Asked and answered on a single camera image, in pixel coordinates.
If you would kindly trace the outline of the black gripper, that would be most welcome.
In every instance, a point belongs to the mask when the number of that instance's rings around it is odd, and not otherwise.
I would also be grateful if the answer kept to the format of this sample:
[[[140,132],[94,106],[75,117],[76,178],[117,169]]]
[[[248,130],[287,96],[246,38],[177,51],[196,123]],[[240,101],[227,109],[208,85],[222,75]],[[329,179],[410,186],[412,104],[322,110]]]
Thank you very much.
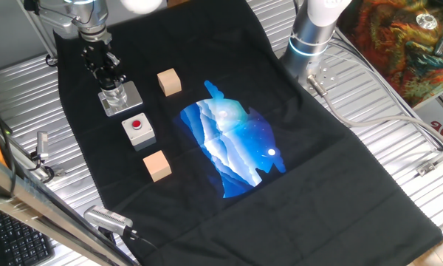
[[[83,49],[82,57],[98,83],[102,83],[101,78],[112,78],[115,86],[120,86],[126,81],[126,75],[121,60],[110,51],[110,44],[104,41],[89,42]]]

